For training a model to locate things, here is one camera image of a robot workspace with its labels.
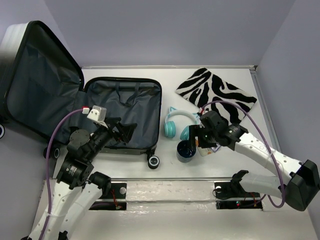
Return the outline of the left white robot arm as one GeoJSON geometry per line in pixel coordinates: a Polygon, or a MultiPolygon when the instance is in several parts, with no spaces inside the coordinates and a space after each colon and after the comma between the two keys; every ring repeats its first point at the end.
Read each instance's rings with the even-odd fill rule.
{"type": "Polygon", "coordinates": [[[97,124],[93,133],[78,129],[70,135],[67,154],[50,194],[51,202],[26,239],[69,240],[94,202],[110,194],[111,178],[92,172],[92,162],[110,141],[128,143],[131,140],[137,124],[120,121],[119,117],[107,117],[97,124]]]}

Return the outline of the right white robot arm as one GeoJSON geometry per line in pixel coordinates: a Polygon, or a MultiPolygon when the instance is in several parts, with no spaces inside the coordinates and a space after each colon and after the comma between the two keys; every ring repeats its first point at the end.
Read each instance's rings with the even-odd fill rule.
{"type": "Polygon", "coordinates": [[[248,170],[235,173],[227,184],[227,191],[235,196],[253,192],[273,196],[303,212],[320,191],[320,175],[313,161],[288,157],[240,124],[228,124],[216,112],[208,111],[199,117],[198,124],[189,126],[187,145],[194,151],[196,147],[210,148],[214,143],[250,158],[273,173],[273,176],[248,170]]]}

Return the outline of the small black kids suitcase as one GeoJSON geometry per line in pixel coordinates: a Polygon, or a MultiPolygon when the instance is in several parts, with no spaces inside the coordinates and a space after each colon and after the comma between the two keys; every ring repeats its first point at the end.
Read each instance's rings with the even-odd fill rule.
{"type": "Polygon", "coordinates": [[[160,133],[162,86],[153,79],[100,76],[85,81],[83,71],[65,46],[42,21],[10,25],[0,44],[0,120],[13,122],[46,140],[54,137],[44,155],[60,156],[61,145],[77,129],[95,130],[75,110],[106,108],[109,118],[137,124],[129,143],[107,153],[146,154],[156,169],[160,133]]]}

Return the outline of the dark blue mug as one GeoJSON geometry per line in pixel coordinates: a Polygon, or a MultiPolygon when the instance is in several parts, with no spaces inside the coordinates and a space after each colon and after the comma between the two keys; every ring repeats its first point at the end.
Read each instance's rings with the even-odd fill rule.
{"type": "Polygon", "coordinates": [[[196,149],[191,148],[188,143],[187,140],[182,140],[176,147],[176,157],[182,163],[190,162],[196,154],[196,149]]]}

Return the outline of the white card with orange dot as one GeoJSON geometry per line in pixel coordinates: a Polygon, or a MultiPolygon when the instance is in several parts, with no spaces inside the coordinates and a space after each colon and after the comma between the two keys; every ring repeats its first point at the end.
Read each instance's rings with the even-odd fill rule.
{"type": "Polygon", "coordinates": [[[202,156],[202,157],[205,157],[207,155],[210,155],[210,154],[213,154],[214,152],[211,151],[211,147],[209,148],[202,148],[202,147],[199,147],[199,141],[198,139],[196,138],[195,139],[195,144],[196,144],[196,147],[197,147],[197,150],[199,151],[199,154],[202,156]]]}

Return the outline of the zebra print fluffy pouch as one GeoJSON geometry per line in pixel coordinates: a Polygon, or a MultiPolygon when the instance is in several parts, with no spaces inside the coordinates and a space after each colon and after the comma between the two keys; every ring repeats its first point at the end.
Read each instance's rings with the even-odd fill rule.
{"type": "Polygon", "coordinates": [[[217,112],[230,124],[241,123],[245,118],[243,111],[248,113],[257,102],[257,98],[251,94],[224,81],[204,67],[183,81],[175,92],[199,108],[215,101],[216,103],[207,105],[205,110],[217,112]]]}

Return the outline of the teal cat ear headphones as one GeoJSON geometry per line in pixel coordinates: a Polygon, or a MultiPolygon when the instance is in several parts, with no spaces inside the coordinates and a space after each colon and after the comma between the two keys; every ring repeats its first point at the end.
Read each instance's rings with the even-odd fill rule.
{"type": "Polygon", "coordinates": [[[164,136],[166,138],[174,138],[176,136],[176,124],[174,121],[169,120],[171,117],[175,116],[184,116],[192,120],[194,124],[200,123],[200,116],[197,113],[191,113],[185,110],[179,110],[172,106],[169,107],[168,114],[165,117],[164,125],[163,125],[163,131],[164,136]]]}

